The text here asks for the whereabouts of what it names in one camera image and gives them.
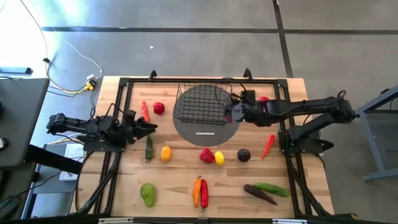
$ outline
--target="orange chili pepper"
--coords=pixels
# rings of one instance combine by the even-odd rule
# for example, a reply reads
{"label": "orange chili pepper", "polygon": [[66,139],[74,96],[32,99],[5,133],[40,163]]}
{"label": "orange chili pepper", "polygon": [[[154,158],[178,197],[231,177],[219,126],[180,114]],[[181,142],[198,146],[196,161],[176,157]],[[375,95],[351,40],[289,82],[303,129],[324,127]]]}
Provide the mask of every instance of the orange chili pepper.
{"label": "orange chili pepper", "polygon": [[197,208],[199,204],[199,195],[200,195],[200,186],[201,186],[200,177],[201,176],[198,176],[198,178],[196,178],[195,182],[193,183],[192,197],[193,197],[193,206],[195,206],[195,208]]}
{"label": "orange chili pepper", "polygon": [[141,104],[141,113],[144,116],[145,121],[149,122],[148,108],[147,105],[145,104],[145,101],[143,101]]}

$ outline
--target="wooden tabletop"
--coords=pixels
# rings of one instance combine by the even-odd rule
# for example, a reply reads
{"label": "wooden tabletop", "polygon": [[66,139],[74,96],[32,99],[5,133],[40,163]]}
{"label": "wooden tabletop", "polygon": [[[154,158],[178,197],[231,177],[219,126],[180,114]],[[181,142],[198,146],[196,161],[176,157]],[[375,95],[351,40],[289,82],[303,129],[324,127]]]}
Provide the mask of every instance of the wooden tabletop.
{"label": "wooden tabletop", "polygon": [[[120,77],[104,77],[99,93],[96,114],[105,114],[110,103],[114,103]],[[307,100],[304,80],[287,79],[292,101]],[[263,160],[262,151],[270,134],[277,138],[278,124],[259,128],[253,124],[241,123],[235,135],[225,143],[210,147],[213,152],[224,154],[225,164],[204,164],[198,156],[203,147],[195,146],[184,140],[175,130],[172,113],[177,94],[178,83],[135,83],[132,88],[130,109],[141,114],[141,103],[146,101],[151,123],[159,127],[152,134],[154,158],[145,163],[146,138],[128,145],[122,154],[113,202],[112,216],[128,217],[213,217],[213,218],[292,218],[292,198],[273,195],[278,206],[249,195],[243,190],[244,184],[266,182],[289,188],[284,155],[280,152],[278,139]],[[233,92],[242,89],[232,84]],[[256,96],[275,98],[274,88],[267,84],[245,84],[248,90],[255,90]],[[123,91],[122,105],[126,91]],[[160,101],[165,105],[161,116],[153,113],[153,103]],[[304,116],[295,118],[302,124]],[[164,146],[172,148],[171,160],[160,160],[160,150]],[[240,162],[237,151],[249,149],[251,160]],[[94,153],[85,163],[78,186],[80,207],[93,193],[100,179],[104,153]],[[308,188],[324,208],[333,213],[325,171],[319,158],[303,154],[303,164]],[[192,200],[192,188],[195,178],[201,175],[208,182],[209,206],[201,212],[195,208]],[[157,201],[154,207],[147,208],[140,197],[140,187],[144,183],[156,187]],[[300,208],[304,211],[302,194],[298,189]]]}

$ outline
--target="desk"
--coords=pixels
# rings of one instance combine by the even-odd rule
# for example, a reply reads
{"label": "desk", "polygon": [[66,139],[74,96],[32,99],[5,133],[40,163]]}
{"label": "desk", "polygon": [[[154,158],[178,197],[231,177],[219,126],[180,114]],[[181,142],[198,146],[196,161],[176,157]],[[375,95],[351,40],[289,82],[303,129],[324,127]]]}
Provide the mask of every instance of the desk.
{"label": "desk", "polygon": [[[97,114],[105,114],[110,103],[114,103],[120,77],[104,77],[99,93]],[[304,81],[301,78],[288,79],[290,99],[307,100]],[[116,183],[112,216],[127,217],[213,217],[213,218],[292,218],[294,217],[292,199],[273,196],[279,204],[273,206],[261,199],[249,195],[243,190],[244,184],[267,182],[289,188],[285,157],[280,152],[278,141],[268,156],[260,160],[267,138],[270,134],[277,136],[278,124],[268,128],[259,128],[253,124],[241,123],[235,135],[225,143],[210,147],[224,154],[225,165],[204,164],[198,156],[203,147],[195,146],[184,140],[175,130],[172,122],[173,107],[178,83],[135,83],[132,88],[130,110],[141,113],[141,103],[146,101],[151,123],[158,124],[152,134],[154,141],[154,158],[145,163],[144,153],[146,139],[128,145],[122,154]],[[233,92],[239,93],[242,88],[232,84]],[[264,84],[248,84],[248,90],[255,90],[256,96],[275,98],[274,88]],[[122,94],[121,108],[124,108],[126,91]],[[153,113],[153,103],[165,104],[162,116]],[[295,118],[297,124],[303,122],[304,116]],[[160,150],[168,145],[172,148],[172,158],[168,163],[160,160]],[[239,162],[236,153],[241,148],[251,151],[249,162]],[[100,179],[104,153],[95,152],[86,161],[78,186],[80,207],[93,193]],[[324,208],[333,213],[325,171],[319,158],[303,154],[303,164],[308,188]],[[193,180],[201,175],[209,186],[209,206],[202,213],[194,208],[192,202]],[[139,195],[144,183],[152,183],[157,189],[157,202],[147,208]],[[298,189],[300,208],[303,210],[302,194]],[[104,191],[103,206],[108,191]]]}

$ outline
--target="gray circular mat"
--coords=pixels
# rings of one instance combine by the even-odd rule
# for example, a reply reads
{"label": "gray circular mat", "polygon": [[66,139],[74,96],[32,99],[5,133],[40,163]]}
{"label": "gray circular mat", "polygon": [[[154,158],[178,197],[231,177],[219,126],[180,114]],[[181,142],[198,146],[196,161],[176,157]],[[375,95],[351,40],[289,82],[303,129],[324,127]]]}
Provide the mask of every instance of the gray circular mat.
{"label": "gray circular mat", "polygon": [[[214,94],[215,91],[218,96],[223,96],[223,95],[229,96],[229,93],[222,88],[215,87],[213,85],[211,89],[212,90],[209,90],[209,84],[206,84],[206,85],[197,85],[186,90],[177,99],[176,105],[174,106],[173,114],[175,113],[176,107],[181,106],[181,104],[183,103],[182,99],[186,96],[192,96],[194,95],[194,93],[196,94],[198,94],[199,92],[205,93],[206,91],[204,90],[212,91],[210,92],[210,94],[208,94],[207,92],[206,100],[203,100],[203,101],[209,100],[208,103],[209,105],[214,105],[214,103],[216,103],[216,98],[215,98],[216,96]],[[196,106],[199,107],[201,106],[205,107],[207,103],[196,101],[195,104],[197,104]],[[239,128],[239,123],[237,122],[232,122],[231,124],[226,122],[226,124],[224,125],[212,124],[211,122],[207,122],[206,124],[201,123],[203,122],[201,121],[202,118],[203,120],[205,120],[204,118],[213,118],[211,117],[213,114],[221,114],[221,113],[223,114],[224,113],[223,108],[221,108],[220,106],[219,107],[214,106],[211,111],[203,111],[203,110],[202,111],[198,110],[198,111],[199,111],[198,114],[193,115],[193,117],[196,116],[198,118],[198,121],[182,122],[179,119],[175,118],[175,116],[173,116],[174,127],[179,133],[179,135],[181,135],[181,137],[183,137],[185,140],[196,146],[210,147],[210,146],[217,146],[219,144],[223,144],[224,142],[229,140]]]}

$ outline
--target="green chili pepper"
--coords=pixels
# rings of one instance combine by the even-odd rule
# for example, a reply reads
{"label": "green chili pepper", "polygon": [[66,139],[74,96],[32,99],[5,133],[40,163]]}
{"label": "green chili pepper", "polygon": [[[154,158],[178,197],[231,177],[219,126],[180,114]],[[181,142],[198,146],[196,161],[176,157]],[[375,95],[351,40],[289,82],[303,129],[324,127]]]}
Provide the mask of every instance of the green chili pepper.
{"label": "green chili pepper", "polygon": [[147,137],[147,147],[145,148],[145,162],[148,162],[149,160],[152,159],[153,154],[152,151],[154,149],[154,143],[152,142],[152,138],[150,137],[150,135],[148,135]]}

